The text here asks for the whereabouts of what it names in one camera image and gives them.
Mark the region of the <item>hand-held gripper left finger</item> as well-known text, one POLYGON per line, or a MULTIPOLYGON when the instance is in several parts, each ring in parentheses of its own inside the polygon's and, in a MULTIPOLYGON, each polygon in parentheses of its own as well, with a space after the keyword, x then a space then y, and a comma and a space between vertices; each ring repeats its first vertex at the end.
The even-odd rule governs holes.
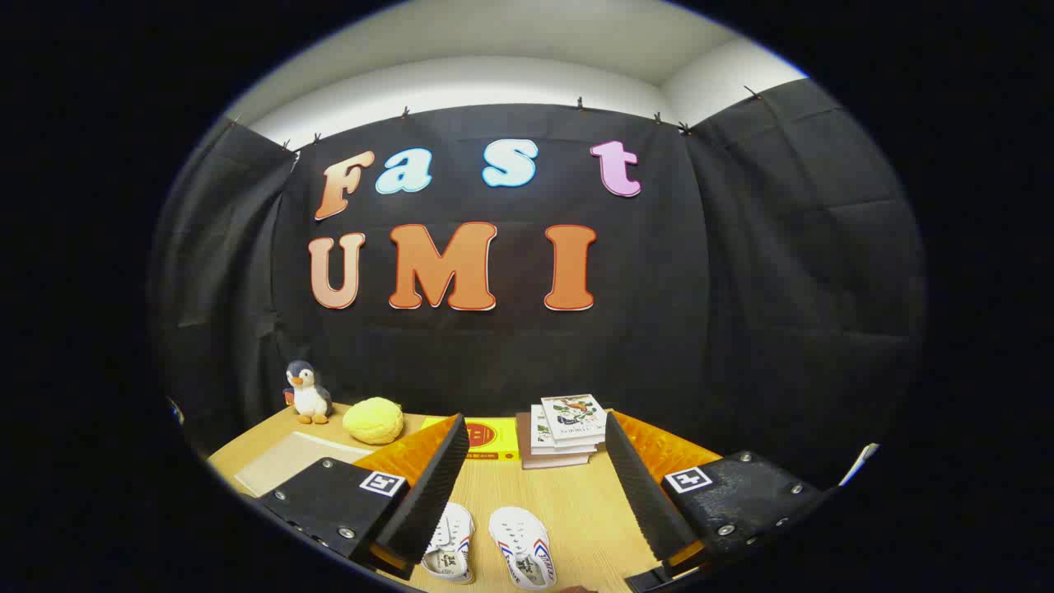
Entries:
POLYGON ((344 562, 409 579, 469 451, 462 413, 353 463, 321 457, 259 497, 269 521, 344 562))

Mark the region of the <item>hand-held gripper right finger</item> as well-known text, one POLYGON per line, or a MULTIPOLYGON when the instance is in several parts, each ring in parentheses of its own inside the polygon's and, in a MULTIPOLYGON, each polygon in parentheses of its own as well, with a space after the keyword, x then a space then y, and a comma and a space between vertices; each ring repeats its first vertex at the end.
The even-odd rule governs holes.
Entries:
POLYGON ((832 496, 754 451, 718 455, 624 413, 607 414, 605 444, 659 562, 627 579, 633 592, 741 564, 832 496))

